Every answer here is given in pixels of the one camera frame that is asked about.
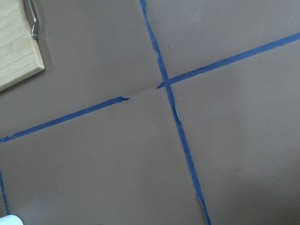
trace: white rounded object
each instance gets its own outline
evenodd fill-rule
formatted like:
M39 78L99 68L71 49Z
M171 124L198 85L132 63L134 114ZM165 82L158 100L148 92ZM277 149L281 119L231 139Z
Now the white rounded object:
M23 225L19 217L14 215L8 215L0 218L0 225Z

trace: wood grain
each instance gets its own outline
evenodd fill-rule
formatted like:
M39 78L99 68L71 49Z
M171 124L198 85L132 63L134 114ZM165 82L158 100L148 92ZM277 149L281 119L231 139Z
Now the wood grain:
M0 0L0 91L45 68L30 30L23 0Z

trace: blue tape line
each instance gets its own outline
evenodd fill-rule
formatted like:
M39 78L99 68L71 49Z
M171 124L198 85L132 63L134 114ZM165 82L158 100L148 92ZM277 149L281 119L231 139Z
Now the blue tape line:
M5 209L6 209L6 214L10 215L9 205L8 205L8 199L7 199L6 194L5 194L5 188L4 188L4 183L3 183L3 178L2 178L1 170L0 170L0 188L1 188L1 191L2 191L3 202L4 202Z
M166 68L165 68L165 64L164 64L163 58L162 58L160 50L159 50L158 42L155 38L154 32L151 28L151 25L150 25L150 22L149 22L149 19L148 19L148 16L147 16L146 1L145 0L140 0L140 4L141 4L142 12L144 14L144 18L145 18L145 21L146 21L146 24L147 24L148 32L149 32L149 35L150 35L150 38L151 38L151 41L152 41L153 49L157 53L157 62L158 62L158 65L159 65L159 69L160 69L163 81L165 83L165 89L166 89L166 92L167 92L167 95L168 95L168 98L169 98L172 113L173 113L173 116L174 116L174 119L175 119L175 122L176 122L176 127L177 127L177 130L178 130L180 139L181 139L182 147L184 149L184 153L185 153L185 156L186 156L186 159L187 159L188 168L189 168L189 171L190 171L191 176L192 176L195 191L196 191L198 199L199 199L199 201L200 201L200 203L203 207L203 212L204 212L204 215L205 215L206 223L207 223L207 225L211 225L210 217L209 217L209 214L208 214L208 211L207 211L207 207L206 207L206 204L205 204L205 200L204 200L204 197L203 197L203 193L202 193L202 190L201 190L201 186L200 186L200 182L199 182L199 179L198 179L198 176L197 176L195 165L194 165L194 162L193 162L193 159L192 159L189 147L188 147L187 138L185 136L182 123L179 119L179 116L178 116L178 113L177 113L177 110L176 110L175 99L174 99L173 91L172 91L172 88L171 88L170 80L168 78L168 74L167 74L167 71L166 71Z
M52 120L52 121L49 121L49 122L46 122L46 123L42 123L42 124L37 125L37 126L35 126L35 127L32 127L32 128L27 129L27 130L21 131L21 132L19 132L19 133L16 133L16 134L14 134L14 135L12 135L12 136L3 137L3 138L0 139L0 144L2 144L2 143L4 143L4 142L8 142L8 141L13 140L13 139L16 139L16 138L18 138L18 137L22 137L22 136L24 136L24 135L31 134L31 133L36 132L36 131L39 131L39 130L41 130L41 129L48 128L48 127L51 127L51 126L54 126L54 125L59 124L59 123L62 123L62 122L64 122L64 121L74 119L74 118L76 118L76 117L85 115L85 114L87 114L87 113L91 113L91 112L93 112L93 111L96 111L96 110L99 110L99 109L108 107L108 106L110 106L110 105L113 105L113 104L116 104L116 103L119 103L119 102L122 102L122 101L125 101L125 100L128 100L128 99L129 99L128 97L116 97L116 98L114 98L114 99L111 99L111 100L102 102L102 103L100 103L100 104L91 106L91 107L86 108L86 109L82 109L82 110L80 110L80 111L71 113L71 114L69 114L69 115L60 117L60 118L58 118L58 119L55 119L55 120Z
M259 53L266 52L266 51L274 49L274 48L278 48L280 46L283 46L283 45L286 45L286 44L289 44L289 43L292 43L292 42L298 41L298 40L300 40L300 33L293 34L293 35L285 37L283 39L268 43L266 45L262 45L260 47L251 49L249 51L234 55L234 56L229 57L227 59L220 60L218 62L212 63L212 64L210 64L206 67L202 67L202 68L187 72L185 74L176 76L176 77L170 79L170 83L173 84L173 83L177 83L177 82L186 80L186 79L188 79L190 77L193 77L193 76L196 76L198 74L205 73L205 72L211 71L213 69L217 69L217 68L226 66L226 65L231 64L233 62L237 62L239 60L246 59L248 57L257 55ZM165 86L164 82L162 82L157 88L159 89L159 88L162 88L164 86Z

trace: metal handle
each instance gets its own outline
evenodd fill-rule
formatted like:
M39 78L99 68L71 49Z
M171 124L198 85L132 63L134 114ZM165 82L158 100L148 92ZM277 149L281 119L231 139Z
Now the metal handle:
M32 28L31 28L30 36L34 40L37 40L37 38L38 38L38 17L37 17L37 12L36 12L36 9L34 8L32 0L28 0L28 4L29 4L29 7L30 7L31 15L33 17L33 25L32 25Z

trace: blue tape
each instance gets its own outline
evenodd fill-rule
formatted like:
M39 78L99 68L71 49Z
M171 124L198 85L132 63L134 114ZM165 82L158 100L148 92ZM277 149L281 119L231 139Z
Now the blue tape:
M178 130L180 139L181 139L182 147L184 149L184 153L185 153L185 156L186 156L186 159L187 159L188 168L189 168L189 171L190 171L191 176L192 176L195 191L196 191L198 199L199 199L199 201L200 201L200 203L203 207L203 212L204 212L204 215L205 215L206 223L207 223L207 225L211 225L210 217L209 217L209 214L208 214L208 211L207 211L207 207L206 207L205 200L204 200L204 197L203 197L203 193L202 193L202 190L201 190L200 182L199 182L197 172L196 172L196 169L195 169L195 165L194 165L194 162L193 162L190 150L189 150L187 138L185 136L182 123L179 119L179 116L178 116L178 113L177 113L177 110L176 110L175 99L174 99L173 91L172 91L172 88L171 88L171 83L170 83L170 80L169 80L169 77L168 77L168 74L167 74L167 71L166 71L166 68L165 68L165 64L164 64L162 55L161 55L160 50L159 50L158 42L155 38L154 32L151 28L151 25L150 25L150 22L149 22L149 19L148 19L148 16L147 16L146 1L145 0L140 0L140 4L141 4L142 12L144 14L144 18L145 18L145 21L146 21L146 24L147 24L147 29L148 29L148 32L149 32L149 35L150 35L150 38L151 38L153 49L157 53L157 62L158 62L159 69L160 69L160 72L161 72L161 75L162 75L162 78L163 78L163 81L164 81L164 84L165 84L165 89L166 89L166 92L167 92L167 95L168 95L168 98L169 98L172 113L173 113L173 116L174 116L174 119L175 119L175 122L176 122L176 127L177 127L177 130Z
M229 57L227 59L212 63L212 64L210 64L206 67L202 67L202 68L187 72L185 74L176 76L176 77L170 79L170 83L173 84L173 83L177 83L177 82L186 80L186 79L191 78L193 76L196 76L198 74L205 73L205 72L211 71L213 69L217 69L217 68L226 66L226 65L231 64L233 62L237 62L237 61L246 59L248 57L266 52L268 50L271 50L271 49L274 49L274 48L277 48L277 47L280 47L280 46L283 46L283 45L286 45L286 44L289 44L289 43L292 43L292 42L298 41L298 40L300 40L300 33L285 37L283 39L268 43L266 45L262 45L260 47L251 49L249 51L234 55L234 56ZM165 84L164 84L164 82L162 82L157 88L159 89L159 88L162 88L164 86L165 86Z
M91 112L93 112L93 111L96 111L96 110L99 110L99 109L108 107L108 106L110 106L110 105L113 105L113 104L116 104L116 103L119 103L119 102L122 102L122 101L125 101L125 100L128 100L128 99L129 99L128 97L116 97L116 98L114 98L114 99L108 100L108 101L106 101L106 102L102 102L102 103L100 103L100 104L91 106L91 107L86 108L86 109L82 109L82 110L80 110L80 111L71 113L71 114L69 114L69 115L60 117L60 118L58 118L58 119L55 119L55 120L52 120L52 121L49 121L49 122L46 122L46 123L42 123L42 124L37 125L37 126L35 126L35 127L32 127L32 128L27 129L27 130L21 131L21 132L19 132L19 133L16 133L16 134L14 134L14 135L12 135L12 136L3 137L3 138L0 139L0 144L2 144L2 143L4 143L4 142L8 142L8 141L13 140L13 139L16 139L16 138L18 138L18 137L22 137L22 136L24 136L24 135L31 134L31 133L36 132L36 131L39 131L39 130L41 130L41 129L48 128L48 127L51 127L51 126L54 126L54 125L59 124L59 123L62 123L62 122L64 122L64 121L74 119L74 118L76 118L76 117L85 115L85 114L87 114L87 113L91 113Z
M4 188L4 183L3 183L3 178L2 178L1 170L0 170L0 188L1 188L1 191L2 191L2 197L3 197L3 202L4 202L6 214L10 215L9 205L8 205L8 199L7 199L6 194L5 194L5 188Z

